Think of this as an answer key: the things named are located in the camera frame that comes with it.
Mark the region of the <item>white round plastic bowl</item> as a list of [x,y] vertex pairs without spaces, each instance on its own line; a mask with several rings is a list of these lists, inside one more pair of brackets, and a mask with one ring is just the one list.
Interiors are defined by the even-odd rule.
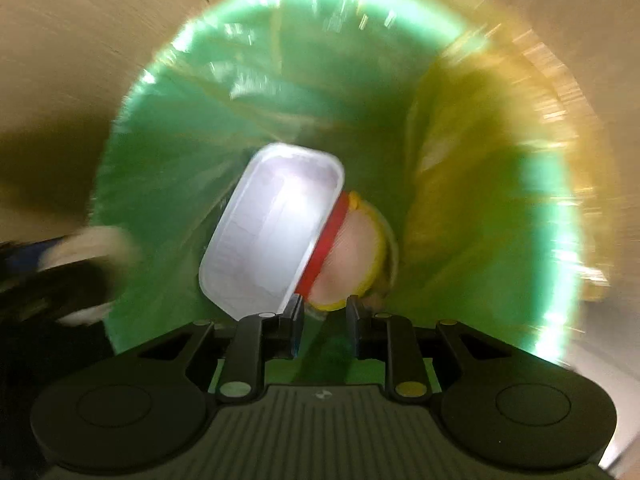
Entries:
[[307,302],[314,310],[332,312],[346,307],[350,296],[357,296],[366,309],[380,312],[397,278],[396,236],[375,206],[355,192],[347,198],[345,218]]

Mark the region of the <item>red rectangular food container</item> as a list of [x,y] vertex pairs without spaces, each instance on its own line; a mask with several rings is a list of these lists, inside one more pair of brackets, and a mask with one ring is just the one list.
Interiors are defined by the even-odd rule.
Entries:
[[343,191],[342,163],[273,143],[248,162],[198,270],[201,291],[239,321],[284,311]]

